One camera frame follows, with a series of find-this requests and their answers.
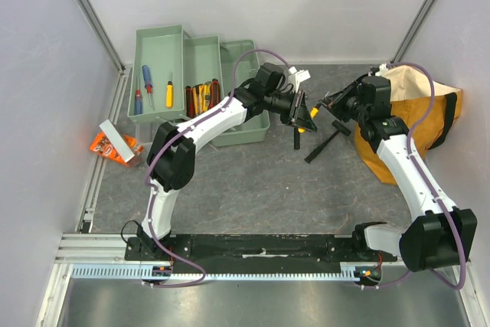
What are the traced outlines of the yellow black utility knife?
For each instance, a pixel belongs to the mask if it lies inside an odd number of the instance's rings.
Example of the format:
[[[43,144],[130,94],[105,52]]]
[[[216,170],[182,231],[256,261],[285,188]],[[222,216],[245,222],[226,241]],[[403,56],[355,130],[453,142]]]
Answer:
[[[192,87],[193,99],[194,99],[194,114],[196,116],[201,114],[201,90],[203,84],[198,84]]]
[[[208,110],[211,101],[211,82],[208,81],[202,85],[201,90],[201,111],[206,112]]]

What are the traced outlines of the green translucent tool box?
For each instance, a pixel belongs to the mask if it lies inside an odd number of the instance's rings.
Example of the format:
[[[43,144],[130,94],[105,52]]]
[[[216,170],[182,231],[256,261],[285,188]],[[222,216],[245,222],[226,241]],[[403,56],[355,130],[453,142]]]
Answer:
[[[182,123],[217,105],[258,71],[254,48],[247,39],[193,38],[181,25],[138,30],[127,109],[136,139],[149,144],[161,123]]]

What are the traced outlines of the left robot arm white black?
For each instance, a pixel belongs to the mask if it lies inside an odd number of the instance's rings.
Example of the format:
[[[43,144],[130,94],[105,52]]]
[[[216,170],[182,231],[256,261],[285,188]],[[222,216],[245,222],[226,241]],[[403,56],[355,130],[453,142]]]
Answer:
[[[207,112],[177,125],[160,125],[147,156],[144,183],[150,189],[149,203],[135,237],[145,255],[160,260],[168,253],[165,238],[171,233],[178,194],[194,175],[198,152],[221,133],[264,111],[275,113],[282,124],[294,129],[317,130],[300,87],[309,78],[308,70],[283,70],[265,63]]]

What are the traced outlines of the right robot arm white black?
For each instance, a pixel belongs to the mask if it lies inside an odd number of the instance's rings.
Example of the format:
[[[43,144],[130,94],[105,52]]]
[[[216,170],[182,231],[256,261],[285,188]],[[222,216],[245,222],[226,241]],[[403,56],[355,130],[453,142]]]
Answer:
[[[406,123],[392,115],[390,95],[387,78],[365,75],[320,102],[336,119],[358,124],[362,139],[394,177],[413,220],[405,230],[382,223],[358,225],[360,236],[350,243],[352,255],[366,261],[380,250],[400,257],[411,272],[465,266],[476,216],[470,209],[458,209],[438,185]]]

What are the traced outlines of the red handle screwdriver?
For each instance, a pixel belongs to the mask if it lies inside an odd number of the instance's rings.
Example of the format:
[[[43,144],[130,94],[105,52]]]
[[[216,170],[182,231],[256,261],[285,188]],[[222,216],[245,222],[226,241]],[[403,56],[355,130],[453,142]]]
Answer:
[[[136,91],[135,91],[135,99],[134,99],[134,114],[141,115],[143,111],[142,108],[142,91],[141,91],[141,83],[139,82],[139,77],[136,78]]]

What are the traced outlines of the hammer black handle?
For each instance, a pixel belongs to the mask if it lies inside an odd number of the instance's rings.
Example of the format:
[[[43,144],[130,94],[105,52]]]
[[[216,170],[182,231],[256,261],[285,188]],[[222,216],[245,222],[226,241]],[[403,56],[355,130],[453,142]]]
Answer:
[[[293,148],[295,150],[300,150],[301,148],[300,139],[301,139],[301,133],[298,128],[295,128],[293,131]]]

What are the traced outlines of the yellow handle screwdriver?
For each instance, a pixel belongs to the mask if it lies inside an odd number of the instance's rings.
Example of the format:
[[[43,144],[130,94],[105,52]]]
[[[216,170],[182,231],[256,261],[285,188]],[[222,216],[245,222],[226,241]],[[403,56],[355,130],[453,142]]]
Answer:
[[[174,101],[174,93],[173,93],[173,73],[170,72],[168,76],[168,82],[166,86],[165,92],[165,106],[167,109],[171,109],[173,107]]]
[[[321,106],[322,106],[321,103],[317,103],[316,105],[314,105],[314,107],[312,108],[312,110],[310,112],[310,116],[311,116],[312,119],[314,119],[315,116],[318,114]],[[305,129],[300,128],[300,129],[298,129],[298,132],[299,133],[304,133],[305,132]]]

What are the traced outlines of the black long tool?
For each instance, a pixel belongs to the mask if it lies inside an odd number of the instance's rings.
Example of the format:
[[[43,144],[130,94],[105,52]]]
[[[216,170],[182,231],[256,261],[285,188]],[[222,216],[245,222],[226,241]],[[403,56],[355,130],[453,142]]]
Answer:
[[[317,147],[315,147],[309,155],[304,158],[304,161],[308,164],[310,164],[314,159],[318,157],[322,153],[322,151],[326,148],[326,146],[338,135],[342,134],[344,136],[349,136],[351,134],[351,130],[341,123],[338,120],[334,120],[332,122],[333,127],[335,128],[335,131],[321,144],[319,144]]]

